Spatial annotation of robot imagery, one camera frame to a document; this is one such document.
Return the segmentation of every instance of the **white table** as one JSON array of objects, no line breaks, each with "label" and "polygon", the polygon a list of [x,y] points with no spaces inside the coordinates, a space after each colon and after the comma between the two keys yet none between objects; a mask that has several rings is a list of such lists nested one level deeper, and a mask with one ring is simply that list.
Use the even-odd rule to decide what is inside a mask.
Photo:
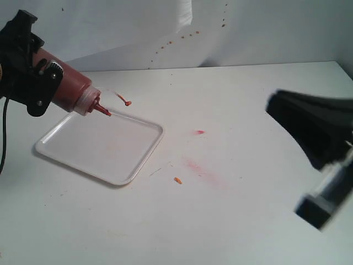
[{"label": "white table", "polygon": [[126,108],[117,99],[118,108],[160,123],[165,136],[132,183],[113,188],[33,153],[63,110],[32,118],[10,102],[1,265],[352,263],[353,200],[324,232],[297,217],[324,175],[265,112],[277,88],[353,97],[337,63],[87,75],[132,100]]}]

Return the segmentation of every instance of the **plastic tray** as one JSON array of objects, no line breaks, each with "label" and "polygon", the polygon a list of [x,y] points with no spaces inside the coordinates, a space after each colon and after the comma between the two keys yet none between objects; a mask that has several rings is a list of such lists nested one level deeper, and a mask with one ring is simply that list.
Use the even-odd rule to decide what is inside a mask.
[{"label": "plastic tray", "polygon": [[37,152],[113,185],[131,182],[163,137],[155,123],[111,111],[69,114],[50,130]]}]

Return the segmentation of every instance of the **red stain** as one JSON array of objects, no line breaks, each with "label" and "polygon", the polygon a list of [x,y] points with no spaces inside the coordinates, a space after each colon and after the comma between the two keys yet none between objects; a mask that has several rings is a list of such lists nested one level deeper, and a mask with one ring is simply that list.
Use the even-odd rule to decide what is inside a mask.
[{"label": "red stain", "polygon": [[218,180],[216,176],[210,172],[207,172],[204,170],[202,167],[200,167],[198,164],[196,164],[193,160],[187,159],[186,160],[186,166],[191,169],[193,172],[195,172],[199,177],[202,179],[206,180],[212,185],[218,186]]},{"label": "red stain", "polygon": [[202,130],[197,130],[197,131],[194,131],[194,135],[200,135],[200,134],[204,134],[205,131],[202,131]]}]

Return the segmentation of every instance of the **red sauce bottle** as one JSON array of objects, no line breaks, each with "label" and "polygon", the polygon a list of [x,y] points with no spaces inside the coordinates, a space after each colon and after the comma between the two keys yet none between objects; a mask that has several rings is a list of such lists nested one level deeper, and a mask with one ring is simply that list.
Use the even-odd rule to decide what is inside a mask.
[{"label": "red sauce bottle", "polygon": [[67,112],[75,111],[84,116],[93,109],[111,116],[110,112],[99,104],[101,92],[92,86],[92,81],[88,77],[43,49],[33,54],[33,65],[43,58],[48,61],[55,60],[64,71],[63,79],[52,99],[54,104]]}]

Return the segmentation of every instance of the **black cable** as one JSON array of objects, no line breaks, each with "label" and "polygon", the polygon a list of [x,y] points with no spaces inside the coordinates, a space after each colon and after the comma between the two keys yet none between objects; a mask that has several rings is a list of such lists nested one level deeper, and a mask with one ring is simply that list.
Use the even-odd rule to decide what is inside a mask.
[{"label": "black cable", "polygon": [[7,113],[7,105],[10,101],[10,95],[5,100],[4,108],[2,111],[2,156],[0,163],[0,174],[2,173],[2,169],[4,169],[5,158],[6,158],[6,113]]}]

